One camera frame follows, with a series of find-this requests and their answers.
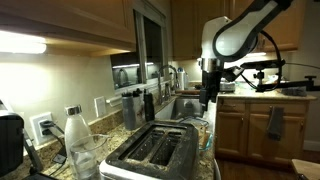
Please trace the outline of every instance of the under-cabinet light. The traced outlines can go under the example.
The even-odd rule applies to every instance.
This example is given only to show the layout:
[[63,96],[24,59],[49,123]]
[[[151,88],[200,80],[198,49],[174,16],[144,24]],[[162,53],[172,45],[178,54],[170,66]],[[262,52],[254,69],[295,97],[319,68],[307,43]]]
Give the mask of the under-cabinet light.
[[259,53],[249,53],[245,57],[257,57],[257,56],[265,56],[267,53],[259,52]]
[[42,37],[0,31],[0,52],[43,53],[47,45]]
[[[146,63],[146,65],[152,65],[153,62],[149,62],[149,63]],[[139,67],[140,64],[128,64],[128,65],[121,65],[121,66],[113,66],[112,68],[113,69],[118,69],[118,68],[127,68],[127,67]]]

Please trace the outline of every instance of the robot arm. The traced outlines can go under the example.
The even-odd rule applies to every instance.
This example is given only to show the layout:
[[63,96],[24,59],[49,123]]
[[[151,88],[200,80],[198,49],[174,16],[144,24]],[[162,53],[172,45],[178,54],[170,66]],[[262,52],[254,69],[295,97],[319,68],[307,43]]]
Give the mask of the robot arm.
[[208,21],[203,28],[202,85],[200,102],[216,102],[224,62],[237,61],[250,53],[257,44],[257,35],[292,0],[255,0],[238,18],[231,21],[220,17]]

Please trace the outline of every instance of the backsplash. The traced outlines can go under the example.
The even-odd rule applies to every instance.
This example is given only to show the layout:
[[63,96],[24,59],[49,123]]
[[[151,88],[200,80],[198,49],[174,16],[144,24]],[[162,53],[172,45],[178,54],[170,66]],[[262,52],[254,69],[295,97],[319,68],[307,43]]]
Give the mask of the backsplash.
[[[109,56],[0,53],[0,82],[0,98],[21,115],[32,139],[31,116],[51,112],[54,122],[64,129],[64,107],[80,104],[82,116],[89,123],[97,119],[94,98],[115,96]],[[106,115],[119,109],[121,106],[107,106]]]

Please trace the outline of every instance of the kitchen appliance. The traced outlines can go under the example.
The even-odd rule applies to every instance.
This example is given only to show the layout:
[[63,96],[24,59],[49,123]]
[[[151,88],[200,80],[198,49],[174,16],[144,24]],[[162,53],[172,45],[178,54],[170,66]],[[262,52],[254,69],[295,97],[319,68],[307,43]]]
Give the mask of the kitchen appliance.
[[220,92],[234,92],[236,85],[234,82],[220,82]]
[[102,179],[192,179],[198,131],[191,124],[150,121],[100,164]]

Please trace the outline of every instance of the black bottle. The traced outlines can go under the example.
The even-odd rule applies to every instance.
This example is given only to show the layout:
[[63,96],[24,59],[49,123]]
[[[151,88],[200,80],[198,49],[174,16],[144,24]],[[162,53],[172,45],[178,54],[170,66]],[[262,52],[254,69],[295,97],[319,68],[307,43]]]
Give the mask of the black bottle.
[[144,90],[143,101],[146,121],[154,120],[153,96],[151,93],[147,92],[146,89]]

